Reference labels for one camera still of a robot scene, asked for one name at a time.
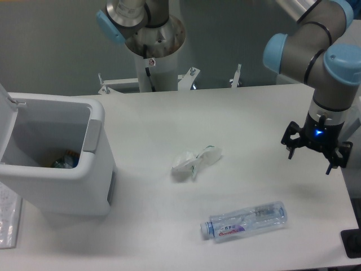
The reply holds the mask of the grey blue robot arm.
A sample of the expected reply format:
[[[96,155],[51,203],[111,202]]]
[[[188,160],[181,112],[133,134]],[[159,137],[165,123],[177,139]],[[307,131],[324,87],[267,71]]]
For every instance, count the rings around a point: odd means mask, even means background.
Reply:
[[[314,89],[304,126],[291,122],[281,143],[290,153],[301,147],[322,153],[330,169],[344,168],[353,145],[340,139],[340,132],[360,86],[360,47],[337,41],[354,9],[346,1],[279,1],[279,6],[299,29],[272,36],[263,64]],[[181,89],[175,69],[186,34],[168,1],[108,1],[96,21],[110,40],[133,53],[140,91]]]

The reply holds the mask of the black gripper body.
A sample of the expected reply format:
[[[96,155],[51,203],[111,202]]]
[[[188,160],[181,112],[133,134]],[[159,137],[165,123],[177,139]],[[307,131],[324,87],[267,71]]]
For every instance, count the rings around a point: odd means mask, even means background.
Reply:
[[[330,125],[324,117],[312,116],[307,113],[304,127],[300,132],[301,147],[317,152],[332,152],[338,146],[338,137],[344,122]]]

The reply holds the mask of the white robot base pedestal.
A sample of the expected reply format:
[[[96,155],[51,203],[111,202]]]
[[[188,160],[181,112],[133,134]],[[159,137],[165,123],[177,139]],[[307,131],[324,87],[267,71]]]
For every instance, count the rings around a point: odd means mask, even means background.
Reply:
[[[131,36],[125,45],[132,53],[138,75],[140,65],[178,69],[178,54],[186,39],[182,22],[173,15],[158,28],[142,28]]]

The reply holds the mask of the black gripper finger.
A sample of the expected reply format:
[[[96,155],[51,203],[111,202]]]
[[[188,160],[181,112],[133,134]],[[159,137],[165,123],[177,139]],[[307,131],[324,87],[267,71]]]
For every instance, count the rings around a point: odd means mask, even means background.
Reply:
[[[291,121],[284,132],[281,144],[289,151],[288,159],[290,160],[294,155],[295,149],[306,146],[304,128],[301,128],[296,122]]]
[[[324,156],[329,161],[326,175],[329,175],[332,169],[337,169],[338,167],[345,168],[347,166],[352,148],[353,143],[345,141],[337,142],[336,145],[326,149]]]

